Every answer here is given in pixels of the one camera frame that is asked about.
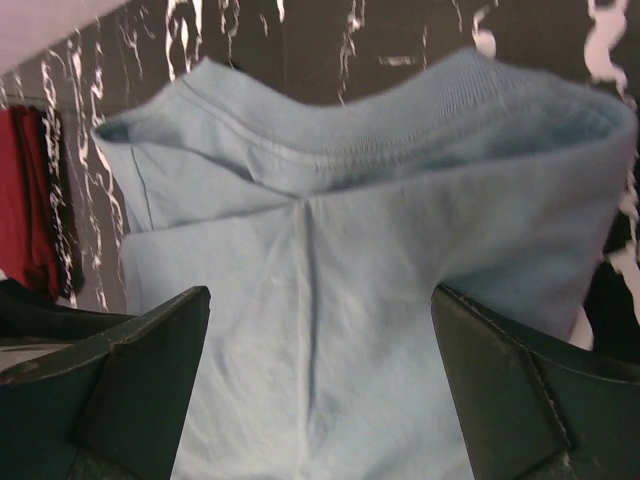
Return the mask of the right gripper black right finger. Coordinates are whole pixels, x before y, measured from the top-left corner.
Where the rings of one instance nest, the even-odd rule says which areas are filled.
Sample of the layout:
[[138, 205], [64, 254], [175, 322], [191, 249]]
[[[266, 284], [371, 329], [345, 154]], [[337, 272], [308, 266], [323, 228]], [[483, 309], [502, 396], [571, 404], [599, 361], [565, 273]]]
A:
[[439, 286], [432, 318], [477, 479], [636, 479], [639, 368]]

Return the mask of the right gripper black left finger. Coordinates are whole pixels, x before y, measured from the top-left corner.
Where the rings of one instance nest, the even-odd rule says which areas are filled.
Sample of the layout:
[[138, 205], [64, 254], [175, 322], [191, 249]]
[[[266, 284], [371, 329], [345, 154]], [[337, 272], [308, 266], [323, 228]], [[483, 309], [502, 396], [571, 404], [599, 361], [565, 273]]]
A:
[[140, 315], [1, 288], [1, 475], [166, 479], [209, 318], [193, 287]]

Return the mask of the blue-grey t-shirt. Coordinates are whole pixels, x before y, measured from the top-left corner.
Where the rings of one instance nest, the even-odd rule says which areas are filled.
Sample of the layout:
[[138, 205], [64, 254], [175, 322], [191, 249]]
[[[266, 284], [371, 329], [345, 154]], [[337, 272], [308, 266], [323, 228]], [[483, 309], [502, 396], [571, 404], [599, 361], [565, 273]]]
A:
[[203, 61], [93, 138], [129, 310], [211, 293], [174, 478], [468, 479], [432, 293], [568, 340], [637, 120], [465, 49], [338, 107]]

